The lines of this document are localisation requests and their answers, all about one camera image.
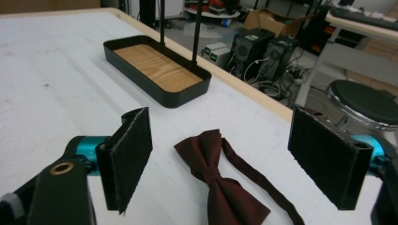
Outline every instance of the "wooden tray bottom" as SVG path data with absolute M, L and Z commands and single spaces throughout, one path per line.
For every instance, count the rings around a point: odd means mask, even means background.
M 179 92 L 203 80 L 148 45 L 134 45 L 114 52 L 167 92 Z

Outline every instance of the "dark red bow tie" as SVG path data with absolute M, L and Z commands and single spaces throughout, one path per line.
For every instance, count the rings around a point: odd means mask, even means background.
M 175 149 L 190 166 L 191 173 L 207 183 L 208 224 L 261 224 L 269 214 L 236 180 L 223 178 L 218 165 L 221 150 L 227 159 L 254 183 L 266 190 L 269 196 L 290 216 L 294 224 L 304 224 L 295 206 L 278 191 L 267 178 L 239 157 L 220 131 L 209 130 L 176 144 Z
M 175 146 L 191 167 L 191 173 L 210 188 L 207 199 L 208 224 L 261 224 L 269 213 L 236 180 L 222 178 L 218 169 L 222 137 L 210 130 Z

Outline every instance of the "stool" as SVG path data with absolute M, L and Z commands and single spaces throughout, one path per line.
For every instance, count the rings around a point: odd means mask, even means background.
M 385 131 L 398 128 L 398 104 L 372 87 L 356 82 L 334 81 L 326 93 L 331 102 L 345 114 L 336 125 L 343 131 L 352 119 Z

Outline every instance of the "black tray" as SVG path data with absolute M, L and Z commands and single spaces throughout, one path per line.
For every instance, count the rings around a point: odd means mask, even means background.
M 116 50 L 124 49 L 131 46 L 147 45 L 151 49 L 163 54 L 170 60 L 176 62 L 181 67 L 187 69 L 193 75 L 202 79 L 202 81 L 186 87 L 178 92 L 166 91 L 162 86 L 159 86 L 147 75 L 125 60 L 123 57 L 115 53 Z M 121 39 L 109 40 L 103 44 L 105 50 L 105 57 L 114 67 L 119 69 L 130 80 L 140 86 L 150 96 L 156 99 L 162 106 L 167 108 L 176 108 L 194 98 L 197 98 L 207 92 L 210 84 L 211 74 L 193 61 L 190 61 L 181 55 L 173 52 L 165 47 L 163 44 L 157 42 L 151 37 L 136 36 L 126 37 Z

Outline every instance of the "desk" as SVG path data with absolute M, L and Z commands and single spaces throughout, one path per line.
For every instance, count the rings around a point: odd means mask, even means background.
M 311 82 L 314 76 L 320 73 L 320 67 L 322 67 L 326 62 L 340 68 L 346 68 L 358 72 L 364 76 L 375 78 L 381 82 L 398 86 L 398 79 L 396 78 L 398 64 L 396 62 L 335 43 L 335 39 L 342 29 L 370 38 L 387 40 L 392 43 L 398 43 L 397 31 L 337 18 L 332 16 L 330 12 L 325 20 L 330 22 L 332 26 L 335 26 L 336 29 L 316 60 L 310 75 L 301 84 L 298 91 L 298 97 L 296 98 L 296 105 L 305 105 Z
M 366 177 L 355 211 L 338 211 L 287 150 L 292 112 L 198 58 L 213 78 L 208 92 L 166 109 L 106 60 L 106 40 L 159 34 L 116 9 L 0 16 L 0 195 L 57 160 L 78 135 L 112 135 L 120 115 L 149 107 L 153 151 L 125 216 L 107 211 L 99 177 L 88 177 L 98 224 L 207 224 L 205 183 L 174 145 L 219 128 L 255 169 L 293 203 L 307 224 L 370 224 L 381 182 Z M 166 38 L 166 45 L 191 52 Z M 287 214 L 222 155 L 220 171 L 270 208 L 267 224 Z

